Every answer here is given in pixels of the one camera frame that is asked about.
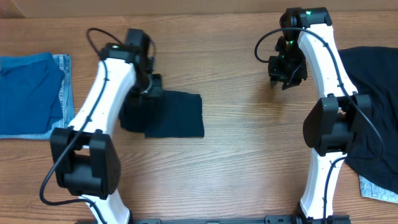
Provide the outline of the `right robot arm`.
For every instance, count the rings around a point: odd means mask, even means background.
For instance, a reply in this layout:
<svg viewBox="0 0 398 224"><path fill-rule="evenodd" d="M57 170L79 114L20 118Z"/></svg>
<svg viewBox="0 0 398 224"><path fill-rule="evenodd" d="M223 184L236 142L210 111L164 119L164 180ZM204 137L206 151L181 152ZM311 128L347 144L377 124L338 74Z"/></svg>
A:
<svg viewBox="0 0 398 224"><path fill-rule="evenodd" d="M267 223L349 223L334 215L333 196L344 159L364 129L371 99L353 85L335 45L331 17L324 7L288 8L279 21L268 73L283 89L298 86L311 72L318 101L303 122L303 137L311 149L307 184L296 215L270 215Z"/></svg>

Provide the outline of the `dark navy t-shirt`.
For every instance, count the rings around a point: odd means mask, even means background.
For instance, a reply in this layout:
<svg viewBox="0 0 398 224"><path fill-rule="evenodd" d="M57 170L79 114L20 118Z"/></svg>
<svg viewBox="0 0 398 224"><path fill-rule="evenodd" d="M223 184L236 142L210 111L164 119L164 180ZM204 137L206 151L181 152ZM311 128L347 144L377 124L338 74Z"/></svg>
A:
<svg viewBox="0 0 398 224"><path fill-rule="evenodd" d="M119 120L123 129L146 138L203 138L202 112L199 94L165 90L161 98L123 104Z"/></svg>

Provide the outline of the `dark navy garment pile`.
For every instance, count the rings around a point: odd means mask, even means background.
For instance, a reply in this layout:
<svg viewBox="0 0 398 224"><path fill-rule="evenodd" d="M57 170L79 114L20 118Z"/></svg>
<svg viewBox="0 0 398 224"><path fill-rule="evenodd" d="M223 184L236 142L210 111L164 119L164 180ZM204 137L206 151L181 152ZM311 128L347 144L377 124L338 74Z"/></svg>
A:
<svg viewBox="0 0 398 224"><path fill-rule="evenodd" d="M397 193L397 49L355 47L339 51L359 94L371 98L369 120L346 163L370 183Z"/></svg>

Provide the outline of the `folded light blue jeans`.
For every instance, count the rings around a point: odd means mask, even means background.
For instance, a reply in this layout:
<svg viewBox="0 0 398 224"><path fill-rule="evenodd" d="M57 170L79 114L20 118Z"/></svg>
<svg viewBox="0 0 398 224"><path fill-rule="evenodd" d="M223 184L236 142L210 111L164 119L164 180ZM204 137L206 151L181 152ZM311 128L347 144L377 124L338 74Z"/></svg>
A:
<svg viewBox="0 0 398 224"><path fill-rule="evenodd" d="M60 70L64 72L64 78L62 80L62 86L59 92L60 104L62 106L62 118L53 123L51 129L43 134L20 134L20 135L2 135L2 139L34 139L34 140L45 140L49 139L52 131L55 128L66 128L69 122L75 116L75 107L73 102L73 90L72 90L72 59L67 54L56 54L53 55L55 63L59 66Z"/></svg>

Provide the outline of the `folded blue t-shirt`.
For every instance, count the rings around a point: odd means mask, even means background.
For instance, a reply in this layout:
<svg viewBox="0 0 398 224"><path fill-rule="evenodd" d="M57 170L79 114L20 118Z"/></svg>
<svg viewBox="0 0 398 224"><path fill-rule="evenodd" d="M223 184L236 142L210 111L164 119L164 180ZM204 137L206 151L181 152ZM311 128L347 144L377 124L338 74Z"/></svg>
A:
<svg viewBox="0 0 398 224"><path fill-rule="evenodd" d="M1 57L1 134L43 134L62 114L64 72L49 52Z"/></svg>

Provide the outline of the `light denim garment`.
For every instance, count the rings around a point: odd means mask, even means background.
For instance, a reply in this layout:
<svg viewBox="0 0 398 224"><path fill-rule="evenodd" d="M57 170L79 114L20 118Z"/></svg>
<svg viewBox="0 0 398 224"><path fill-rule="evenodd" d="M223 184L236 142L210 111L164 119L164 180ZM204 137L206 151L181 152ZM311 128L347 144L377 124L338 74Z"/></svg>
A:
<svg viewBox="0 0 398 224"><path fill-rule="evenodd" d="M370 182L361 175L359 175L358 178L360 193L362 197L367 197L389 203L398 202L398 196L396 193L377 186L376 184Z"/></svg>

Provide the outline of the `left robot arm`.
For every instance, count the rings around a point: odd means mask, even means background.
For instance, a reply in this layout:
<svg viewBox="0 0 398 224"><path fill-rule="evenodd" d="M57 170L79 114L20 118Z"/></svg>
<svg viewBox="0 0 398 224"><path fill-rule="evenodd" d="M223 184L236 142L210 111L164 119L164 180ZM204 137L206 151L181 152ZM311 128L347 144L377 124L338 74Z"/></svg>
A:
<svg viewBox="0 0 398 224"><path fill-rule="evenodd" d="M153 40L140 29L129 29L124 42L115 39L96 53L98 71L91 90L78 114L67 128L56 128L50 137L53 167L39 191L47 205L44 190L51 176L59 187L74 196L59 205L83 202L97 223L133 223L130 209L118 192L121 163L112 142L114 126L123 104L136 106L162 97L162 80L154 74Z"/></svg>

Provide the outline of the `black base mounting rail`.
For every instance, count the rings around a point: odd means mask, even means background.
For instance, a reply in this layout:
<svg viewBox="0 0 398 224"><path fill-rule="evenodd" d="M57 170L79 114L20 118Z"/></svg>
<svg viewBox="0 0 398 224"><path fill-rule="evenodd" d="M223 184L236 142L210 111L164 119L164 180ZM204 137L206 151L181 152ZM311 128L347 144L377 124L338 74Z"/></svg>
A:
<svg viewBox="0 0 398 224"><path fill-rule="evenodd" d="M348 215L329 216L326 219L304 218L299 215L266 215L264 218L227 218L227 219L186 219L161 220L138 219L130 224L350 224Z"/></svg>

